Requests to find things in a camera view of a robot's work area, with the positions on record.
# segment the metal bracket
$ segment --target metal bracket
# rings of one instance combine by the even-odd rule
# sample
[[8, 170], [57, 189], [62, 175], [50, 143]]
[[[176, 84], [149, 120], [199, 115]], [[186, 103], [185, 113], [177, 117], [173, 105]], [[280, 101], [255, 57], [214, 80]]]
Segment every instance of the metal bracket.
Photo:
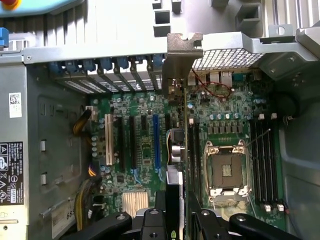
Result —
[[169, 94], [168, 80], [187, 79], [194, 61], [203, 57], [204, 53], [200, 48], [202, 40], [201, 33], [194, 33], [192, 37], [183, 37], [181, 33], [167, 35], [167, 58], [162, 66], [162, 89], [165, 97]]

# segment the cpu socket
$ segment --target cpu socket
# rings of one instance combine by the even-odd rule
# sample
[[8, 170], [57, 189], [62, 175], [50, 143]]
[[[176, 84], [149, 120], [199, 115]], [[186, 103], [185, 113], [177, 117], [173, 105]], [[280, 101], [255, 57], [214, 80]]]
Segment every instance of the cpu socket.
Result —
[[207, 141], [203, 152], [203, 172], [209, 200], [230, 196], [246, 197], [249, 193], [243, 159], [246, 158], [245, 142], [237, 145], [214, 146]]

